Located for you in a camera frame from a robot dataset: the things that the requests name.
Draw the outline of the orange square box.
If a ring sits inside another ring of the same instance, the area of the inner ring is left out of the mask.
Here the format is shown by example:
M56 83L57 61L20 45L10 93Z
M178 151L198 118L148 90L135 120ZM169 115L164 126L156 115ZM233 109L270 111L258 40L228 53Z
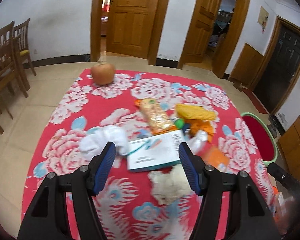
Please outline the orange square box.
M212 165L220 172L226 172L227 166L230 163L227 157L219 148L211 146L203 155L202 160L206 165Z

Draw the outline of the white tissue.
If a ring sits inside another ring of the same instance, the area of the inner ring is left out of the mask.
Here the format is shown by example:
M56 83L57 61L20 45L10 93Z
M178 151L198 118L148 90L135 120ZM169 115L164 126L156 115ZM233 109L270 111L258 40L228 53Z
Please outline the white tissue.
M108 125L95 130L85 136L79 143L81 155L91 160L100 155L108 142L115 144L116 154L125 156L129 152L128 137L124 129L119 126Z

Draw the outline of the beige paper ball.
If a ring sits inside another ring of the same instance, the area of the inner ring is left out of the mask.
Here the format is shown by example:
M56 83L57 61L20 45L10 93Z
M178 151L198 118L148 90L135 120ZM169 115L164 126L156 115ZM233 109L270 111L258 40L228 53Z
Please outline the beige paper ball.
M191 193L191 188L181 164L174 165L170 172L149 172L151 195L159 205L170 205L177 199Z

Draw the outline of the orange plastic wrapper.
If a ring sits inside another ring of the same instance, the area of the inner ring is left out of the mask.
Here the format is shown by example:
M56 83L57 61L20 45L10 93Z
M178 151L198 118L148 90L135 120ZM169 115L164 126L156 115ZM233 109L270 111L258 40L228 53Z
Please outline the orange plastic wrapper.
M190 125L190 137L194 137L199 130L207 133L207 140L209 143L212 142L215 130L211 125L210 121L205 120L185 120L186 124Z

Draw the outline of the white medicine box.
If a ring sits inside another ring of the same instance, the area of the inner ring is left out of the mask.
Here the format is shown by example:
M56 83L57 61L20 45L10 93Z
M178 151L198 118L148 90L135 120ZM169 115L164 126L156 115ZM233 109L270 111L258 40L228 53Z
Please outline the white medicine box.
M153 171L180 164L181 130L129 142L127 168L132 172Z

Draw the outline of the green red trash bin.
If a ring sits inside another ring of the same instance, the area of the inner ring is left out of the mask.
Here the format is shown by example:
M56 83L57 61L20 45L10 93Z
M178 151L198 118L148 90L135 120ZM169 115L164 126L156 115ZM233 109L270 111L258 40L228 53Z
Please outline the green red trash bin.
M279 153L270 130L266 124L253 113L244 112L241 114L241 117L254 138L265 166L268 167L269 164L277 160Z

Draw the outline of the wooden cabinet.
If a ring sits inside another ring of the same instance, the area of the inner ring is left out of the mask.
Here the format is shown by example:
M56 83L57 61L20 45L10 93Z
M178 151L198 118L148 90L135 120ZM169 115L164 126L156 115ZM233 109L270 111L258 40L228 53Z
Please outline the wooden cabinet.
M300 181L300 116L277 143L289 173Z

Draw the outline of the red door mat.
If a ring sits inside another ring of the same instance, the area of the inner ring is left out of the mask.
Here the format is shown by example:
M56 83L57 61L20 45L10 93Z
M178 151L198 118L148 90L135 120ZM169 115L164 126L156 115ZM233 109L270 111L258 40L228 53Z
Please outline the red door mat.
M246 94L246 96L250 99L254 107L258 110L259 113L261 114L268 114L267 110L264 108L262 103L258 100L258 98L255 96L255 94L247 89L247 88L242 88L243 92Z

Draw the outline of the clear plastic bag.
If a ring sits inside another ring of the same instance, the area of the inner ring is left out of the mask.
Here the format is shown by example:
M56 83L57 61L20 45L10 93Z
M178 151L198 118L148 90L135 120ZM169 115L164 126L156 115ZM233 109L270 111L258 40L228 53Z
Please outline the clear plastic bag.
M204 130L199 130L194 137L188 142L188 146L193 154L197 155L208 141L208 133Z

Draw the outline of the red floral tablecloth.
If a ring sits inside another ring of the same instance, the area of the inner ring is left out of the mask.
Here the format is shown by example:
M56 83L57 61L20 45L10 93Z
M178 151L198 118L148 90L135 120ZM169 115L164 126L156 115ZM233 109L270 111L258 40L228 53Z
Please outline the red floral tablecloth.
M118 71L107 86L84 70L52 113L34 152L22 211L47 175L88 165L108 141L110 171L93 198L108 239L189 239L202 198L188 184L179 144L218 158L216 171L246 172L274 207L261 151L226 92L183 77Z

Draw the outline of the dark right doorway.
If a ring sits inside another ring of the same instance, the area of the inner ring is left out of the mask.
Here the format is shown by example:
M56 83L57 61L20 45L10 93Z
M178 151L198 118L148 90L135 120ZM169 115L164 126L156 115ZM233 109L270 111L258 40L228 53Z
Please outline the dark right doorway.
M300 27L278 17L261 66L249 88L274 115L300 77Z

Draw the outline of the green blue toy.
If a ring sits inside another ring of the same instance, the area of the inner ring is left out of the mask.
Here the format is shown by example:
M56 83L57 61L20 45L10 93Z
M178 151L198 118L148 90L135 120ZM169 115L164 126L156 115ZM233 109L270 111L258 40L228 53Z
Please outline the green blue toy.
M190 130L190 124L186 123L183 119L181 118L176 118L174 120L174 125L178 128L181 129L183 133L186 133L187 131Z

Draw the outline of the orange cracker packet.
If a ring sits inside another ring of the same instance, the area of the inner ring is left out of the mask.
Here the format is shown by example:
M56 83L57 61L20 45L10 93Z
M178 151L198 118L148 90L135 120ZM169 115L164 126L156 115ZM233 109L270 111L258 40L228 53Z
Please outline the orange cracker packet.
M153 135L176 131L178 129L157 100L153 98L138 99L135 100L135 105L143 114Z

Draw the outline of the reddish apple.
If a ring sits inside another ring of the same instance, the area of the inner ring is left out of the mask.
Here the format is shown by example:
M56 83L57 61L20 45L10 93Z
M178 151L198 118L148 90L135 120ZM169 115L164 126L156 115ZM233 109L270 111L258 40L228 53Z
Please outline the reddish apple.
M113 82L115 76L115 66L111 63L94 65L90 68L93 81L98 86L105 86Z

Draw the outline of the near wooden chair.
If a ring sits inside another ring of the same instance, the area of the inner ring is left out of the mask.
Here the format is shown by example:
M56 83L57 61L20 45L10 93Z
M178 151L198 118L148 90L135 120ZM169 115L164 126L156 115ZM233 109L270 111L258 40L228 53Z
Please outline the near wooden chair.
M10 118L12 113L6 106L1 96L3 89L10 89L12 81L16 81L20 91L25 97L28 97L29 90L24 74L23 67L17 58L19 55L17 48L17 39L13 36L14 22L0 29L0 114L6 111Z

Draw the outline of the wooden chair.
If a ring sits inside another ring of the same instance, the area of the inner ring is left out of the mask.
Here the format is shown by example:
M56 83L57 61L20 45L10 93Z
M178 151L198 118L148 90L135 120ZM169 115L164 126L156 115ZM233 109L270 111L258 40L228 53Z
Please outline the wooden chair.
M12 113L6 106L1 96L3 89L10 89L12 81L16 81L20 91L25 97L28 97L29 90L24 74L23 67L17 58L19 55L17 48L17 39L13 36L14 22L0 29L0 114L6 111L10 118Z
M19 47L19 57L20 57L21 63L24 63L25 61L27 61L29 64L29 67L32 70L33 75L36 76L37 73L34 70L34 66L33 66L33 63L31 60L31 56L30 56L29 43L28 43L29 23L30 23L30 18L28 18L25 22L23 22L17 26L14 26L13 37L17 38L18 47Z

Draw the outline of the far wooden chair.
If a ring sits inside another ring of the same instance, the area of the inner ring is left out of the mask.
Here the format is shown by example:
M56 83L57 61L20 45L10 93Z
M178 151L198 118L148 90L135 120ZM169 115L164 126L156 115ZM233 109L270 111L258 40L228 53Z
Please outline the far wooden chair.
M19 47L19 57L20 57L21 63L24 63L25 61L27 61L29 64L29 67L32 70L33 75L36 76L37 73L34 70L34 66L33 66L33 63L31 60L31 56L30 56L29 43L28 43L29 23L30 23L30 18L28 18L25 22L23 22L17 26L14 26L13 37L17 38L18 47Z

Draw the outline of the middle wooden door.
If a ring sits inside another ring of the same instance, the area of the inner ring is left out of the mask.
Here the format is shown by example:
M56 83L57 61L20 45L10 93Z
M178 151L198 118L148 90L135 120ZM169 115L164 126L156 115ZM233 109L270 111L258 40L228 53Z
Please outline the middle wooden door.
M202 62L220 5L221 0L196 0L181 55L183 63Z

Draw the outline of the wooden door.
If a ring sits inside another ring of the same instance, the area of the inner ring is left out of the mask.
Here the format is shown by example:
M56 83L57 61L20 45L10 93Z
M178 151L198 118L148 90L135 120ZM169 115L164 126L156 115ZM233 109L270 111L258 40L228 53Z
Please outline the wooden door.
M181 55L183 63L202 62L220 5L221 0L196 0Z
M147 59L159 0L111 0L107 51Z

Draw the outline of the left wooden door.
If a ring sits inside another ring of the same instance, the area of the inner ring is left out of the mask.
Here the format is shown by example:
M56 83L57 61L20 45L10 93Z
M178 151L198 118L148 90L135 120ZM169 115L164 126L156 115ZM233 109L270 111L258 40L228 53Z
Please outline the left wooden door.
M111 0L107 51L147 59L159 0Z

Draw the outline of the low wooden wall panel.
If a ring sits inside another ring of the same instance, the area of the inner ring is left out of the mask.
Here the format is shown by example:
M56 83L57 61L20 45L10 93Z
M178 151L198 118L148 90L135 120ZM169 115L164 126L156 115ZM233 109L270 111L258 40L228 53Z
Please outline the low wooden wall panel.
M261 67L264 56L251 45L245 43L232 70L229 80L249 87Z

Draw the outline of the wall calendar poster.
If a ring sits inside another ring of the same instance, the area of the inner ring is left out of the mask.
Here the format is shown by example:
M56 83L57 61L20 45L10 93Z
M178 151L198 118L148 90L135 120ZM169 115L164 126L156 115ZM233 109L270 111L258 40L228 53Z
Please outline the wall calendar poster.
M269 18L269 12L267 12L266 9L263 6L261 6L257 22L262 27L263 33L266 29L268 18Z

